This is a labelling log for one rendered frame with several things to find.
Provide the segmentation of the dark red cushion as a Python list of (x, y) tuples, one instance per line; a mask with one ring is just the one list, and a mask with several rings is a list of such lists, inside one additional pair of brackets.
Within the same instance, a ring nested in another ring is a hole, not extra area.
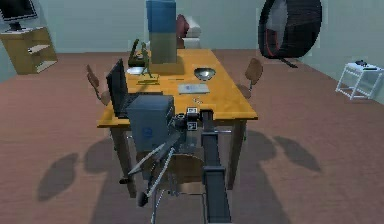
[(177, 48), (184, 49), (184, 38), (187, 36), (189, 30), (189, 23), (186, 18), (179, 14), (176, 19), (176, 37), (177, 37)]

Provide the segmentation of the green figure statue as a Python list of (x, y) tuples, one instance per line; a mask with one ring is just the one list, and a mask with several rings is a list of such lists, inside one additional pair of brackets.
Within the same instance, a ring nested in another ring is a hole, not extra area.
[(153, 75), (150, 71), (150, 57), (148, 54), (147, 45), (144, 42), (141, 43), (141, 55), (143, 56), (144, 68), (140, 73), (138, 83), (141, 85), (158, 85), (159, 76)]

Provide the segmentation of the grey server box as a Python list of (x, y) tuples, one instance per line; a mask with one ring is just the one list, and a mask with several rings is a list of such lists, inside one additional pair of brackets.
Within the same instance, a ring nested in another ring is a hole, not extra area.
[(139, 95), (126, 111), (137, 152), (152, 151), (166, 141), (175, 115), (171, 95)]

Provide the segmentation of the black round hanging chair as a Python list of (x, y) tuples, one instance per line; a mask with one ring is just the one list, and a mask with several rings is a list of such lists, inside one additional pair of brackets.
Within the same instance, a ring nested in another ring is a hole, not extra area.
[(296, 68), (288, 58), (300, 58), (313, 47), (321, 23), (321, 0), (265, 0), (258, 25), (261, 55)]

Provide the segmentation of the black television set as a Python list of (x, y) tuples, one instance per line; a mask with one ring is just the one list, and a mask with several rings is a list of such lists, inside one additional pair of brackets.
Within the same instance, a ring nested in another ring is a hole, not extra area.
[(36, 17), (32, 0), (0, 0), (0, 20), (9, 26), (10, 31), (21, 31), (21, 21)]

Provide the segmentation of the metal bowl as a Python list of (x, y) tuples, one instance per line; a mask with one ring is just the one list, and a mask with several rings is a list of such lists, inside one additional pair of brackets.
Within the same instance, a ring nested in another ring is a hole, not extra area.
[(194, 75), (201, 81), (208, 81), (213, 78), (216, 71), (213, 68), (196, 68)]

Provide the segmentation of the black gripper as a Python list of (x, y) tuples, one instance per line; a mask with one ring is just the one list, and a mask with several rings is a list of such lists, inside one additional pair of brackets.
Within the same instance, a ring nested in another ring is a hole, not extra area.
[(161, 145), (147, 153), (129, 172), (126, 176), (119, 180), (120, 184), (128, 184), (131, 177), (137, 173), (144, 171), (144, 165), (151, 160), (153, 167), (151, 168), (150, 180), (147, 190), (141, 192), (138, 198), (138, 206), (144, 207), (149, 198), (156, 192), (163, 175), (165, 174), (170, 160), (175, 151), (175, 144), (179, 139), (185, 139), (187, 132), (187, 120), (184, 113), (176, 114), (172, 120), (172, 135)]

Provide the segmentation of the brown wooden chair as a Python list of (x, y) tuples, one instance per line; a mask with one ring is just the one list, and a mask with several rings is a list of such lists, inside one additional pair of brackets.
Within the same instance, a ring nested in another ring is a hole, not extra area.
[(263, 73), (262, 63), (258, 59), (252, 58), (245, 71), (245, 78), (249, 81), (249, 84), (248, 85), (237, 84), (237, 88), (246, 99), (249, 99), (251, 97), (252, 89), (260, 80), (262, 73)]
[(100, 92), (100, 82), (97, 76), (94, 74), (89, 64), (86, 65), (87, 79), (90, 85), (93, 87), (97, 99), (105, 106), (107, 106), (111, 100), (109, 91)]
[[(138, 162), (146, 154), (147, 153), (139, 153), (137, 155)], [(149, 160), (144, 165), (144, 171), (141, 172), (143, 179), (147, 181), (147, 186), (152, 167), (152, 161)], [(151, 224), (157, 224), (157, 209), (165, 193), (176, 197), (179, 195), (199, 195), (201, 199), (204, 199), (205, 187), (202, 183), (202, 168), (203, 161), (194, 155), (173, 154), (156, 192), (150, 197), (153, 200)]]

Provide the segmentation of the white side table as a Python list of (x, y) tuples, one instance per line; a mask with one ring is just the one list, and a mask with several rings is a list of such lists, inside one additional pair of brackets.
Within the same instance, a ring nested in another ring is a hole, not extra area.
[[(363, 71), (365, 67), (376, 67), (378, 70)], [(363, 67), (355, 64), (355, 62), (347, 63), (335, 91), (342, 93), (350, 100), (372, 99), (383, 77), (384, 69), (378, 66), (367, 64)]]

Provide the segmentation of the orange wooden table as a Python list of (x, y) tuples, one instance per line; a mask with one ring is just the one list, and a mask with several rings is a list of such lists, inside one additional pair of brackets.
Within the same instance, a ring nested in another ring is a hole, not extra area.
[[(129, 92), (163, 91), (175, 96), (176, 113), (194, 106), (193, 98), (200, 96), (202, 104), (195, 105), (199, 109), (212, 109), (216, 126), (232, 126), (232, 137), (227, 167), (227, 189), (232, 190), (236, 178), (238, 161), (242, 149), (242, 140), (248, 120), (257, 120), (258, 115), (250, 103), (243, 97), (232, 78), (210, 49), (178, 49), (177, 64), (150, 65), (152, 73), (159, 74), (159, 85), (137, 85), (138, 76), (126, 74)], [(179, 95), (178, 84), (198, 83), (194, 70), (198, 67), (213, 68), (216, 75), (207, 81), (210, 93), (195, 95)], [(183, 78), (183, 81), (168, 81), (169, 78)], [(110, 128), (113, 143), (117, 150), (123, 177), (132, 167), (132, 156), (127, 143), (127, 131), (131, 131), (128, 119), (114, 116), (112, 102), (104, 109), (98, 120), (97, 128)]]

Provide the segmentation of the tan wooden shelf unit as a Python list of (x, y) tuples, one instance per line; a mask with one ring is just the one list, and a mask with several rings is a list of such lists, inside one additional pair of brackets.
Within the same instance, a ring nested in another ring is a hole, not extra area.
[(46, 27), (3, 32), (0, 40), (18, 75), (38, 74), (58, 61)]

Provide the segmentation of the white sofa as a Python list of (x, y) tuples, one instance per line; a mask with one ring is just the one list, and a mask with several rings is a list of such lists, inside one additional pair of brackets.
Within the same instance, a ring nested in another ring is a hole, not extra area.
[(184, 38), (184, 46), (186, 49), (200, 49), (200, 35), (201, 35), (201, 27), (195, 21), (192, 16), (186, 17), (186, 22), (189, 25), (186, 37)]

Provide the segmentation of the tall blue and grey box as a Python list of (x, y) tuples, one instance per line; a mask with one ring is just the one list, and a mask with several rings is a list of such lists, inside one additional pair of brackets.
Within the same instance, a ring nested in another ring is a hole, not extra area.
[(175, 0), (147, 0), (146, 9), (152, 63), (175, 63), (177, 61)]

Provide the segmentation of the black laptop computer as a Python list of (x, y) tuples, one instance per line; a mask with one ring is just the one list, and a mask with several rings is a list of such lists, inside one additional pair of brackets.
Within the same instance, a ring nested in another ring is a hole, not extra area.
[(140, 95), (162, 95), (162, 92), (129, 93), (126, 83), (123, 60), (119, 59), (106, 77), (114, 115), (119, 119), (127, 119), (128, 106)]

